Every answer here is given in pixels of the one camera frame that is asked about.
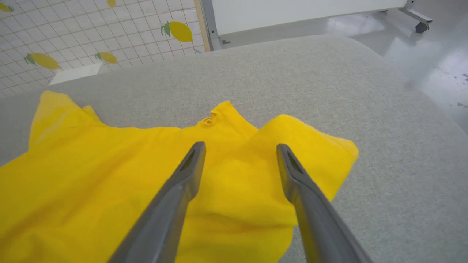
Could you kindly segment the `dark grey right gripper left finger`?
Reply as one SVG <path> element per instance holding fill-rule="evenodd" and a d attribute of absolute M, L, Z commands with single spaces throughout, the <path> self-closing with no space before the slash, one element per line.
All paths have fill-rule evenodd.
<path fill-rule="evenodd" d="M 205 143 L 194 143 L 112 254 L 110 263 L 175 261 L 189 202 L 199 191 L 205 156 Z"/>

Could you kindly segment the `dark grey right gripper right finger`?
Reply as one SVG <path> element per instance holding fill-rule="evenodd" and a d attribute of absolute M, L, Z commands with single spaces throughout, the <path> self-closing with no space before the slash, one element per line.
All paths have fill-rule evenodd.
<path fill-rule="evenodd" d="M 372 260 L 286 144 L 276 147 L 285 197 L 294 206 L 308 263 Z"/>

